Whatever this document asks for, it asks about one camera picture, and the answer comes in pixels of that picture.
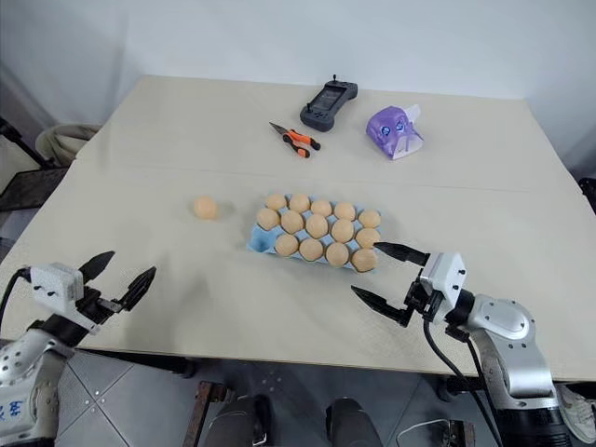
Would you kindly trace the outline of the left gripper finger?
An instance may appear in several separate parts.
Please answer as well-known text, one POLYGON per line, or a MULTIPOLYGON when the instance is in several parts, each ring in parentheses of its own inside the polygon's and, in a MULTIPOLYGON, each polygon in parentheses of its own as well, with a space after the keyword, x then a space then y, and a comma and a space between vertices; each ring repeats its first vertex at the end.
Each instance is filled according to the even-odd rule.
POLYGON ((149 291, 156 276, 156 267, 152 266, 138 275, 128 287, 127 292, 116 303, 121 310, 130 311, 149 291))
POLYGON ((114 255, 114 251, 102 252, 93 256, 86 263, 80 266, 79 271, 83 276, 83 282, 88 283, 101 274, 106 266, 110 263, 114 255))

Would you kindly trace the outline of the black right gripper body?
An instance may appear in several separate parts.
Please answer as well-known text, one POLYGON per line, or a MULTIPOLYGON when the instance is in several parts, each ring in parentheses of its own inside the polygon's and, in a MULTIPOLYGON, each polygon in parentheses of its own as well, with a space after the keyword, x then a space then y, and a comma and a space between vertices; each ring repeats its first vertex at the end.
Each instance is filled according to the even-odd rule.
POLYGON ((425 321, 433 322, 444 300, 441 291, 432 290, 427 292, 424 283, 417 278, 411 284, 405 296, 405 322, 410 322, 413 313, 420 314, 425 321))

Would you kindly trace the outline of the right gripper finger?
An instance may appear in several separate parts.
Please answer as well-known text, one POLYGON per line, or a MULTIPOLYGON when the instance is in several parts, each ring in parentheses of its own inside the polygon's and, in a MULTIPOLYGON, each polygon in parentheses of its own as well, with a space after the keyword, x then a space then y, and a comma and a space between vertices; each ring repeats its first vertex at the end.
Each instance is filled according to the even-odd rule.
POLYGON ((390 242, 375 242, 373 246, 382 251, 387 256, 390 256, 401 262, 409 262, 420 266, 425 266, 430 254, 427 252, 418 251, 409 246, 390 242))
POLYGON ((397 309, 381 296, 360 287, 352 285, 350 289, 374 312, 395 321, 401 327, 408 326, 411 319, 411 312, 408 309, 397 309))

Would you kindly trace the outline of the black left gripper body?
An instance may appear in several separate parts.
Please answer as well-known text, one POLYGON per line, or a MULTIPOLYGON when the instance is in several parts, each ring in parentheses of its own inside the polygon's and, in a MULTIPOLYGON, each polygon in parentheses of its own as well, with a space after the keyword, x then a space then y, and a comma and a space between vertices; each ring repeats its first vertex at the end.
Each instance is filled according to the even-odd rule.
POLYGON ((98 325, 123 309, 120 303, 103 299, 99 290, 89 286, 83 288, 83 297, 75 302, 75 306, 80 314, 98 325))

